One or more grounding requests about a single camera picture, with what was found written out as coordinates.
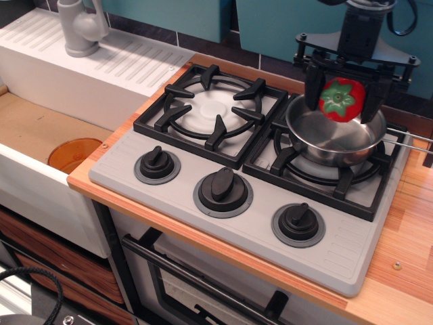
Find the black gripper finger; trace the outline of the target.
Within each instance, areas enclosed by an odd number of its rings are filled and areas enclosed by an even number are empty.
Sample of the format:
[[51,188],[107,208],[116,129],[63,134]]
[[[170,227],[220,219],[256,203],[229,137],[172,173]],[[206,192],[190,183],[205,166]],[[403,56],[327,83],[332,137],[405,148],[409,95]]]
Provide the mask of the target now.
[[322,66],[318,64],[309,64],[306,69],[304,96],[305,103],[310,110],[316,110],[324,85],[325,71]]
[[380,79],[378,81],[361,81],[365,88],[365,99],[361,112],[361,124],[372,121],[378,110],[385,103],[392,89],[392,79]]

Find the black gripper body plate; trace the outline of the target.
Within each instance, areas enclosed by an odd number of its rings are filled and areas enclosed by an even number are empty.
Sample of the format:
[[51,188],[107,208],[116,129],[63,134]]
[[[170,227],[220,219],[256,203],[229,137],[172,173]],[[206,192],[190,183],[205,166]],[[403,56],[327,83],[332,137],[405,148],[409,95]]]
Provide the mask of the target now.
[[418,9],[411,7],[413,20],[405,30],[394,27],[393,6],[348,6],[342,28],[328,34],[300,33],[294,65],[307,69],[309,64],[325,72],[332,70],[355,78],[377,73],[390,77],[398,89],[407,89],[411,75],[421,61],[387,44],[380,36],[382,25],[395,36],[412,33],[418,23]]

